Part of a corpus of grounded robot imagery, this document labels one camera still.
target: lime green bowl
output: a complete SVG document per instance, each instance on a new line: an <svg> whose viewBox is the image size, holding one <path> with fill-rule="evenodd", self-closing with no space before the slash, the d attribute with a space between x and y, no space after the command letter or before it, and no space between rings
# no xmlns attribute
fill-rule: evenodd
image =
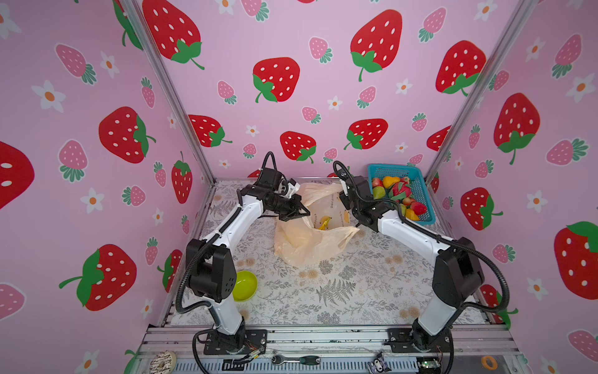
<svg viewBox="0 0 598 374"><path fill-rule="evenodd" d="M237 273L237 284L233 289L233 298L236 302L251 299L258 289L258 278L252 272L243 270Z"/></svg>

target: plastic bag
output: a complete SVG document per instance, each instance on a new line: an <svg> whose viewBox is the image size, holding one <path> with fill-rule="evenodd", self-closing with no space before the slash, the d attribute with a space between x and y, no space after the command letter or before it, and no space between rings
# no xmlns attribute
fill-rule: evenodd
<svg viewBox="0 0 598 374"><path fill-rule="evenodd" d="M349 223L338 193L340 184L302 184L297 191L311 215L287 222L277 221L274 253L287 264L299 266L317 264L344 251L359 229ZM328 227L318 230L330 217Z"/></svg>

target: pink strawberry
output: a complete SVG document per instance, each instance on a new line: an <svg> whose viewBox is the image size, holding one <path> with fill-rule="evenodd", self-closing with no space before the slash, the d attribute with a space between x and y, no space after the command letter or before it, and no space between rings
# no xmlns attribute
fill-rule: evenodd
<svg viewBox="0 0 598 374"><path fill-rule="evenodd" d="M0 282L0 321L23 309L26 300L25 294L16 286Z"/></svg>
<svg viewBox="0 0 598 374"><path fill-rule="evenodd" d="M234 105L237 102L237 96L234 95L233 88L225 81L218 82L218 94L226 104Z"/></svg>
<svg viewBox="0 0 598 374"><path fill-rule="evenodd" d="M590 332L585 330L577 330L570 333L568 338L569 343L579 353L594 362L598 362L598 336L594 337Z"/></svg>
<svg viewBox="0 0 598 374"><path fill-rule="evenodd" d="M443 208L445 210L449 210L453 207L453 198L451 196L447 196L443 200Z"/></svg>
<svg viewBox="0 0 598 374"><path fill-rule="evenodd" d="M492 170L494 170L494 163L492 160L482 161L478 167L475 168L475 176L478 178L488 177L488 174L492 174Z"/></svg>
<svg viewBox="0 0 598 374"><path fill-rule="evenodd" d="M74 183L85 176L83 169L87 167L87 156L78 141L67 140L58 152L58 160L62 163L60 172L64 179Z"/></svg>
<svg viewBox="0 0 598 374"><path fill-rule="evenodd" d="M145 201L145 192L137 187L128 187L123 190L123 203L127 205L139 206Z"/></svg>
<svg viewBox="0 0 598 374"><path fill-rule="evenodd" d="M488 85L488 89L490 91L498 91L507 83L508 80L509 72L501 70L498 72L498 74L495 74L494 77L492 77L490 84Z"/></svg>
<svg viewBox="0 0 598 374"><path fill-rule="evenodd" d="M478 141L480 141L480 127L478 124L475 124L471 128L471 134L469 135L469 149L474 149L478 145Z"/></svg>
<svg viewBox="0 0 598 374"><path fill-rule="evenodd" d="M328 151L324 152L324 162L331 163L338 155L336 148L330 148Z"/></svg>
<svg viewBox="0 0 598 374"><path fill-rule="evenodd" d="M255 17L257 22L264 22L268 19L268 5L262 0L241 0L243 9L249 17Z"/></svg>
<svg viewBox="0 0 598 374"><path fill-rule="evenodd" d="M420 154L417 154L417 155L413 156L412 158L410 158L407 165L416 166L418 163L422 162L422 160L423 160L423 155L420 153Z"/></svg>
<svg viewBox="0 0 598 374"><path fill-rule="evenodd" d="M156 256L158 256L158 239L153 236L148 240L147 248L145 249L145 262L151 266Z"/></svg>
<svg viewBox="0 0 598 374"><path fill-rule="evenodd" d="M423 131L428 124L428 120L426 119L426 115L424 113L417 113L413 117L412 121L413 123L411 124L411 127L417 132Z"/></svg>
<svg viewBox="0 0 598 374"><path fill-rule="evenodd" d="M581 35L571 35L569 40L561 47L554 57L556 65L553 66L553 78L564 77L571 69L573 64L581 54Z"/></svg>
<svg viewBox="0 0 598 374"><path fill-rule="evenodd" d="M155 181L160 187L166 186L166 171L162 167L162 163L156 161L154 164Z"/></svg>
<svg viewBox="0 0 598 374"><path fill-rule="evenodd" d="M492 255L503 264L515 261L515 251L508 244L499 244L492 250Z"/></svg>
<svg viewBox="0 0 598 374"><path fill-rule="evenodd" d="M555 165L565 166L570 164L571 161L577 162L585 157L588 148L590 146L585 143L585 140L579 138L573 141L564 139L548 151L546 161Z"/></svg>
<svg viewBox="0 0 598 374"><path fill-rule="evenodd" d="M440 31L444 25L444 19L447 16L447 9L440 7L431 12L423 21L423 29L419 31L419 41L427 43L434 37L434 33Z"/></svg>
<svg viewBox="0 0 598 374"><path fill-rule="evenodd" d="M153 108L155 103L155 94L152 90L152 85L148 77L143 77L141 79L141 94L144 96L145 102L148 104L148 107Z"/></svg>
<svg viewBox="0 0 598 374"><path fill-rule="evenodd" d="M309 52L320 63L328 63L332 60L332 49L328 48L328 42L322 38L313 37L309 39Z"/></svg>
<svg viewBox="0 0 598 374"><path fill-rule="evenodd" d="M245 156L247 159L253 159L257 151L258 150L255 148L255 144L249 143L243 147L243 156Z"/></svg>
<svg viewBox="0 0 598 374"><path fill-rule="evenodd" d="M189 219L187 218L186 215L184 215L183 218L181 219L181 225L183 225L183 232L185 234L189 234L189 228L191 226L191 223L189 222Z"/></svg>
<svg viewBox="0 0 598 374"><path fill-rule="evenodd" d="M359 100L357 100L357 106L361 109L366 109L372 101L376 98L376 88L370 86L363 90L359 94Z"/></svg>
<svg viewBox="0 0 598 374"><path fill-rule="evenodd" d="M311 123L319 123L322 120L322 117L318 114L318 111L315 110L314 108L310 108L310 107L303 107L303 109L301 110L301 113L303 114L303 119L305 119L305 121L310 121Z"/></svg>
<svg viewBox="0 0 598 374"><path fill-rule="evenodd" d="M71 73L75 78L80 78L83 83L87 83L91 86L95 82L96 72L93 70L93 66L90 63L85 62L85 57L78 50L74 49L70 45L57 43L55 48L56 56L62 61L66 70Z"/></svg>

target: white flower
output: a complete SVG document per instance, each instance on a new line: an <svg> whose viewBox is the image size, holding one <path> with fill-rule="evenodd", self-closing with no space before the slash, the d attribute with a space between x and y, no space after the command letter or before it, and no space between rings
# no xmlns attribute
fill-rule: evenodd
<svg viewBox="0 0 598 374"><path fill-rule="evenodd" d="M160 211L160 208L156 208L155 214L152 214L151 218L154 219L155 226L158 226L158 223L164 223L164 212Z"/></svg>
<svg viewBox="0 0 598 374"><path fill-rule="evenodd" d="M231 16L233 15L233 5L234 5L234 2L237 0L215 0L215 1L216 1L216 4L220 5L218 7L220 14L226 12L226 13L230 14Z"/></svg>
<svg viewBox="0 0 598 374"><path fill-rule="evenodd" d="M461 157L454 161L454 168L458 171L461 171L461 166L463 166L463 161L461 161Z"/></svg>
<svg viewBox="0 0 598 374"><path fill-rule="evenodd" d="M96 190L93 188L89 189L89 196L83 196L81 198L81 202L87 204L87 214L93 212L94 210L101 211L103 209L102 200L104 200L104 194L96 194Z"/></svg>
<svg viewBox="0 0 598 374"><path fill-rule="evenodd" d="M484 101L484 96L480 97L480 98L478 99L478 102L477 102L477 103L475 103L475 107L476 107L477 109L480 109L480 105L482 104L482 101Z"/></svg>
<svg viewBox="0 0 598 374"><path fill-rule="evenodd" d="M571 5L573 5L575 10L577 10L577 9L581 8L581 5L583 3L584 3L584 0L569 0L569 2L567 3L567 7L570 7Z"/></svg>
<svg viewBox="0 0 598 374"><path fill-rule="evenodd" d="M62 113L62 104L60 102L66 99L66 95L62 92L54 91L54 87L50 81L46 80L44 87L31 86L31 89L41 98L39 103L42 109L52 107Z"/></svg>
<svg viewBox="0 0 598 374"><path fill-rule="evenodd" d="M259 134L260 132L258 131L257 126L247 126L247 131L245 133L255 137L255 134Z"/></svg>
<svg viewBox="0 0 598 374"><path fill-rule="evenodd" d="M544 356L540 356L542 360L542 371L546 374L560 374L557 363L555 361L548 361Z"/></svg>
<svg viewBox="0 0 598 374"><path fill-rule="evenodd" d="M99 353L100 350L97 350L94 353L85 352L83 355L83 363L77 366L75 374L87 374L89 371L97 368L96 358Z"/></svg>
<svg viewBox="0 0 598 374"><path fill-rule="evenodd" d="M395 93L402 93L403 95L407 94L407 90L410 89L413 85L409 83L409 79L405 78L404 81L399 82L396 84L396 92Z"/></svg>
<svg viewBox="0 0 598 374"><path fill-rule="evenodd" d="M401 152L401 153L403 153L407 148L409 148L409 146L406 145L405 142L402 142L399 145L396 145L395 147L396 147L395 152Z"/></svg>
<svg viewBox="0 0 598 374"><path fill-rule="evenodd" d="M494 4L494 0L486 0L485 2L478 3L478 13L474 17L474 21L482 19L482 21L488 21L488 15L498 8L498 5Z"/></svg>
<svg viewBox="0 0 598 374"><path fill-rule="evenodd" d="M146 319L146 317L148 316L148 314L152 313L153 309L151 308L151 305L153 303L154 303L153 300L145 299L144 307L141 308L141 310L139 311L141 314L144 315L144 319Z"/></svg>
<svg viewBox="0 0 598 374"><path fill-rule="evenodd" d="M170 125L171 129L176 130L176 118L175 115L172 113L170 113L170 115L168 116L168 124Z"/></svg>
<svg viewBox="0 0 598 374"><path fill-rule="evenodd" d="M106 56L106 54L102 51L100 51L100 54L102 55L102 61L100 62L100 66L108 70L110 78L114 78L114 74L120 73L120 71L114 64L114 56Z"/></svg>
<svg viewBox="0 0 598 374"><path fill-rule="evenodd" d="M16 23L13 22L13 20L10 19L10 10L8 9L8 5L1 2L0 19L3 21L0 22L0 38L4 40L8 39L8 31L16 32L18 34L21 33L21 29Z"/></svg>
<svg viewBox="0 0 598 374"><path fill-rule="evenodd" d="M565 96L573 96L573 101L575 101L575 103L577 104L581 101L581 99L584 97L586 93L592 93L596 91L596 86L592 84L592 81L594 80L594 75L595 73L592 73L584 79L581 79L579 77L574 78L573 88L567 91Z"/></svg>
<svg viewBox="0 0 598 374"><path fill-rule="evenodd" d="M548 295L546 288L542 287L541 279L536 279L534 281L533 279L528 278L527 283L529 283L527 292L535 294L538 300L542 300L542 295Z"/></svg>
<svg viewBox="0 0 598 374"><path fill-rule="evenodd" d="M340 107L340 105L343 102L338 99L338 96L335 96L332 100L328 100L328 103L330 104L330 106L328 107L328 110L330 110L330 109L338 110L338 108Z"/></svg>
<svg viewBox="0 0 598 374"><path fill-rule="evenodd" d="M536 40L534 40L533 44L525 49L525 52L527 52L525 62L528 62L531 59L537 60L540 56L540 50L544 48L544 44L546 44L546 42L540 41L540 37L537 37Z"/></svg>
<svg viewBox="0 0 598 374"><path fill-rule="evenodd" d="M527 199L529 200L527 208L534 208L538 213L542 211L542 205L548 204L548 200L542 198L542 191L537 191L535 194L528 193Z"/></svg>

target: pink wall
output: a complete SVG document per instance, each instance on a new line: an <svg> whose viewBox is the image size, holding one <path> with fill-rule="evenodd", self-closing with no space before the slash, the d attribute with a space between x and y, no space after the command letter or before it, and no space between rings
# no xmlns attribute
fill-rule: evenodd
<svg viewBox="0 0 598 374"><path fill-rule="evenodd" d="M369 163L405 164L418 155L423 155L418 167L425 173L437 155L427 146L428 139L434 141L437 132L451 125L465 99L460 91L451 95L441 91L451 85L452 74L465 72L470 77L480 71L483 58L475 49L479 48L486 56L492 52L518 3L516 0L488 0L481 2L482 5L458 0L442 4L438 1L228 0L225 7L220 1L173 0L170 5L164 0L139 2L143 3L145 18L158 49L163 52L164 64L185 110L202 116L194 117L198 124L206 120L203 123L213 130L223 128L224 140L214 142L207 128L199 129L205 131L200 134L200 140L205 141L203 145L211 145L202 150L216 177L246 177L260 167L270 150L276 155L279 169L287 175L325 177L332 172L332 167L324 162L324 157L332 148L336 152L328 155L349 165L357 174L366 173L365 166ZM169 13L162 10L165 4ZM441 6L446 11L435 13L425 22ZM401 15L402 27L398 13L389 10L393 8ZM268 13L257 13L259 9L267 9ZM368 24L378 15L381 15L378 20L382 20L379 25ZM424 29L425 33L424 26L434 33L427 42L420 41L420 30ZM361 28L364 30L356 37ZM176 45L180 38L187 43L182 47L184 50ZM443 63L447 51L463 40L475 46L459 44L449 53L448 63ZM188 47L200 41L200 45ZM324 55L328 48L332 54L330 61L329 55ZM359 66L352 59L353 49ZM381 71L360 57L365 50L376 53L373 62L379 64ZM459 55L457 59L453 57L455 52ZM450 71L444 70L447 65ZM360 66L374 71L364 71L361 82L358 80ZM265 86L266 94L260 95L257 104L255 100L260 91L254 86L254 72L258 76L258 87L263 87L261 79L273 82ZM408 87L406 95L401 91L403 85ZM374 89L368 90L369 87L375 87L375 95ZM271 93L277 95L278 102L269 101ZM235 102L228 100L232 95ZM363 108L358 107L360 99L364 101ZM334 100L342 104L334 107L330 104ZM426 116L413 125L419 132L412 128L413 118L418 113ZM321 119L319 123L314 118L316 115ZM384 121L369 121L377 118ZM361 143L357 140L357 146L364 149L349 145L343 150L350 143L347 131L361 120L365 121L351 127L356 133L361 134L358 124L372 123L371 126L380 125L376 130L388 129L382 137L375 137L375 132L370 144L366 144L368 139ZM259 133L252 133L252 128ZM283 140L289 141L289 150L297 150L295 152L283 150L280 136L287 131L303 134L291 135L292 139L286 136ZM222 139L222 134L215 134ZM305 160L294 160L300 157L294 145L308 151L302 157ZM255 153L255 157L248 158L244 153L249 156ZM285 154L292 157L293 153L293 159L285 157Z"/></svg>
<svg viewBox="0 0 598 374"><path fill-rule="evenodd" d="M439 172L436 198L445 204L449 196L453 199L445 214L455 234L473 240L480 251L493 256L507 277L508 311L518 310L509 315L511 333L535 373L598 371L598 180L593 172L598 163L594 149L598 93L594 92L596 80L592 82L598 58L596 14L598 4L592 1L552 0L537 5L499 68L508 72L508 80L484 93L480 109ZM580 39L573 37L559 53L572 35L581 36L581 46ZM553 78L556 64L569 63L572 69L565 76ZM509 100L518 93L529 102L521 95ZM470 141L475 143L471 129L476 124L480 137L471 147ZM497 144L495 139L501 134L508 139L514 129L509 126L517 124L521 124L517 131L532 139L527 145L511 141L518 149L510 165L513 152L503 152L509 151L505 149L509 143L497 148L503 140ZM492 173L486 173L486 160L493 162ZM495 213L504 212L491 216L492 222L479 231L473 227L475 222L478 229L486 224L467 215L484 215L478 215L472 205L484 193L468 194L478 187L492 197ZM509 258L507 246L515 251L514 257ZM497 287L494 277L486 275Z"/></svg>
<svg viewBox="0 0 598 374"><path fill-rule="evenodd" d="M148 324L158 323L167 293L157 266L164 269L170 254L185 248L182 216L192 229L207 184L180 127L169 126L171 109L146 55L129 37L122 45L111 1L7 1L0 15L0 371L122 373L133 357L125 352L136 351ZM57 55L57 44L79 53L61 46ZM63 51L74 75L59 58ZM96 79L93 85L81 78L82 59L95 73L85 75ZM153 94L145 90L149 104L143 77L152 84ZM132 109L105 120L121 107ZM140 130L135 113L156 139L146 157L144 142L127 135ZM117 135L103 145L101 139ZM70 139L76 142L65 150L75 154L60 158ZM171 180L180 151L193 176L185 203ZM67 166L76 169L72 182ZM140 188L145 200L134 188L132 204L123 203L127 186ZM158 244L148 266L150 238Z"/></svg>

